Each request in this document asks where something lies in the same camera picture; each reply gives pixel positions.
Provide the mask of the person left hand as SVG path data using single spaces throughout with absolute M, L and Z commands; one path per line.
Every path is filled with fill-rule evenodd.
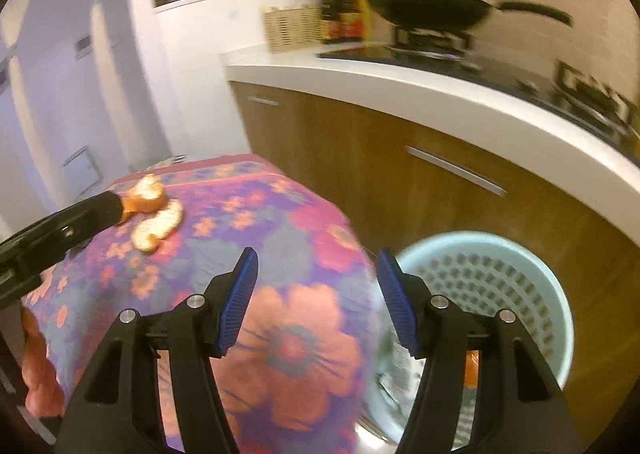
M 25 406 L 32 416 L 50 418 L 64 413 L 64 393 L 56 379 L 53 364 L 47 358 L 47 344 L 36 318 L 21 308 L 25 334 L 22 376 L 27 387 Z

